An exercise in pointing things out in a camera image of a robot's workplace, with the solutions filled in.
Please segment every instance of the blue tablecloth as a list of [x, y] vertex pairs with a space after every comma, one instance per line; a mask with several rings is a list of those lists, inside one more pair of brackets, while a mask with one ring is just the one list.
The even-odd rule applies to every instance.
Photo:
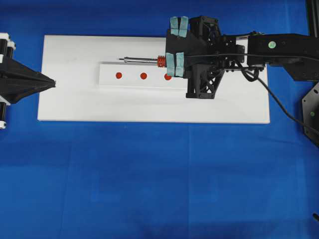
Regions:
[[[171, 16], [216, 17], [225, 34], [308, 34], [303, 0], [0, 5], [14, 58], [37, 71], [45, 34], [165, 36]], [[312, 83], [269, 68], [269, 85], [302, 119]], [[38, 122], [37, 105], [9, 107], [0, 131], [1, 239], [319, 236], [319, 150], [272, 99], [268, 125]]]

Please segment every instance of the white board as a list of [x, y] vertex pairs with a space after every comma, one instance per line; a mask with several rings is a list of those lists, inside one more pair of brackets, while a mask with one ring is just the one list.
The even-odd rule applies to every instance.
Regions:
[[[166, 81], [165, 68], [117, 60], [157, 58], [164, 52], [165, 38], [45, 36], [42, 73], [56, 80], [56, 88], [40, 93], [38, 119], [270, 122], [267, 91], [240, 72], [224, 74], [214, 100], [187, 99], [186, 79]], [[119, 71], [123, 77], [116, 79]], [[141, 71], [148, 75], [145, 80], [139, 77]], [[267, 82], [267, 71], [260, 77]]]

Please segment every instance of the green led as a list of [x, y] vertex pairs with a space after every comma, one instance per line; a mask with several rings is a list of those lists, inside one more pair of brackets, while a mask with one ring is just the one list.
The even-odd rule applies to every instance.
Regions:
[[276, 43], [275, 43], [274, 41], [270, 41], [270, 42], [268, 43], [268, 47], [269, 47], [270, 49], [274, 49], [274, 48], [276, 47]]

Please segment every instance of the red dot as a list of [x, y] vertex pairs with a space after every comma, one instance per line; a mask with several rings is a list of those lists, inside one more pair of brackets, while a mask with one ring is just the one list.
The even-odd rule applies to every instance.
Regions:
[[165, 75], [164, 75], [164, 78], [165, 78], [165, 80], [169, 81], [169, 80], [171, 79], [171, 76], [165, 74]]
[[147, 78], [147, 74], [145, 72], [141, 73], [141, 79], [145, 80]]
[[122, 78], [122, 73], [121, 73], [121, 72], [118, 72], [118, 73], [116, 73], [115, 76], [116, 76], [117, 79], [120, 79], [120, 78]]

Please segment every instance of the black cable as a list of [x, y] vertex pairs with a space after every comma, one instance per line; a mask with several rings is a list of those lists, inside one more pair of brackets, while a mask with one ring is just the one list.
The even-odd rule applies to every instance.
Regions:
[[[254, 76], [254, 73], [251, 73], [249, 71], [246, 71], [247, 74]], [[275, 94], [269, 89], [269, 87], [265, 84], [265, 82], [260, 79], [259, 77], [257, 78], [257, 80], [266, 88], [266, 90], [269, 92], [269, 94], [274, 98], [274, 100], [277, 102], [277, 104], [279, 105], [279, 107], [282, 109], [282, 111], [288, 116], [288, 118], [292, 119], [293, 121], [297, 122], [298, 124], [301, 124], [303, 127], [306, 127], [307, 129], [309, 129], [310, 131], [314, 132], [316, 135], [319, 135], [319, 131], [304, 124], [303, 122], [301, 122], [300, 120], [294, 118], [291, 114], [288, 113], [288, 111], [285, 109], [285, 107], [283, 106], [283, 104], [279, 101], [279, 99], [277, 98], [277, 96], [275, 96]]]
[[186, 57], [218, 57], [218, 56], [256, 56], [256, 57], [278, 57], [278, 58], [304, 58], [314, 61], [319, 61], [319, 58], [313, 58], [309, 56], [285, 56], [285, 55], [259, 55], [259, 54], [248, 54], [248, 53], [221, 53], [221, 54], [212, 54], [212, 55], [193, 55]]

